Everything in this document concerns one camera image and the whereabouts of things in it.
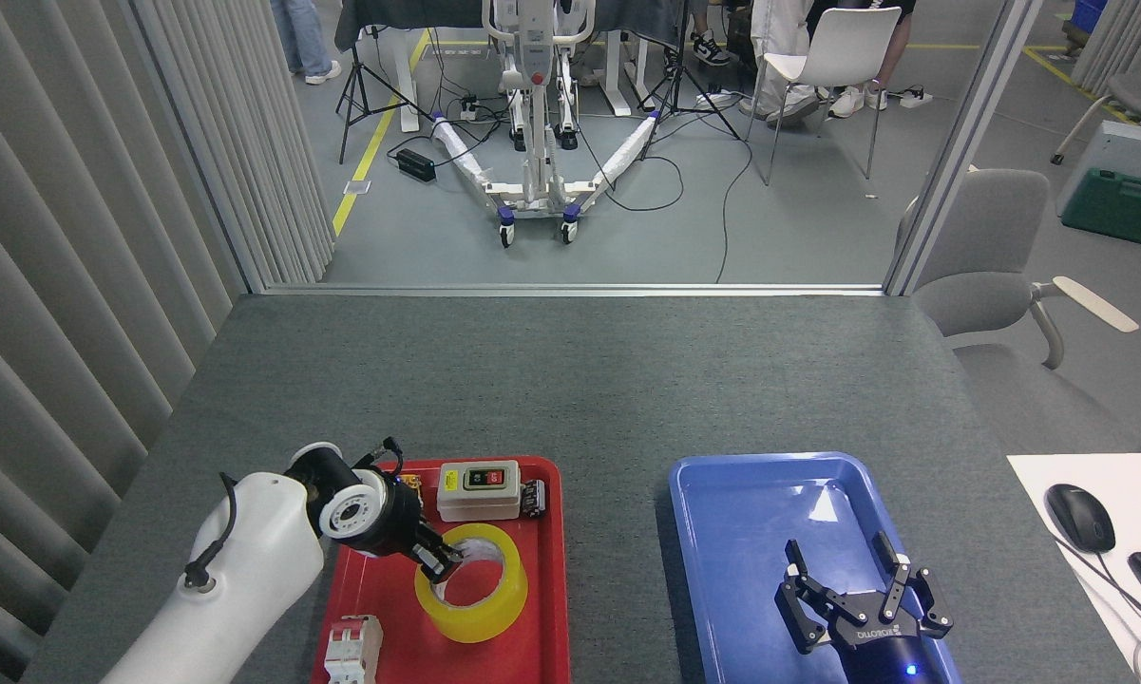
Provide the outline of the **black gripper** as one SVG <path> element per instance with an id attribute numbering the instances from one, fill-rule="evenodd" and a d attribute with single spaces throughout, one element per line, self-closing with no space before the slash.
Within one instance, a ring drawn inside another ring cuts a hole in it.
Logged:
<path id="1" fill-rule="evenodd" d="M 809 576 L 798 540 L 787 540 L 788 566 L 774 601 L 788 636 L 801 655 L 831 636 L 849 683 L 939 683 L 940 667 L 923 645 L 922 633 L 942 639 L 953 619 L 932 587 L 931 571 L 913 571 L 911 560 L 893 549 L 884 531 L 871 537 L 871 549 L 888 576 L 885 593 L 840 596 Z M 916 594 L 919 619 L 903 607 L 905 589 Z M 827 620 L 827 627 L 809 618 L 806 606 Z"/>
<path id="2" fill-rule="evenodd" d="M 466 561 L 466 555 L 429 524 L 426 525 L 426 545 L 416 544 L 422 506 L 415 490 L 382 470 L 354 473 L 363 485 L 383 490 L 385 507 L 366 532 L 353 537 L 353 549 L 372 556 L 405 555 L 418 563 L 430 584 L 447 580 Z"/>

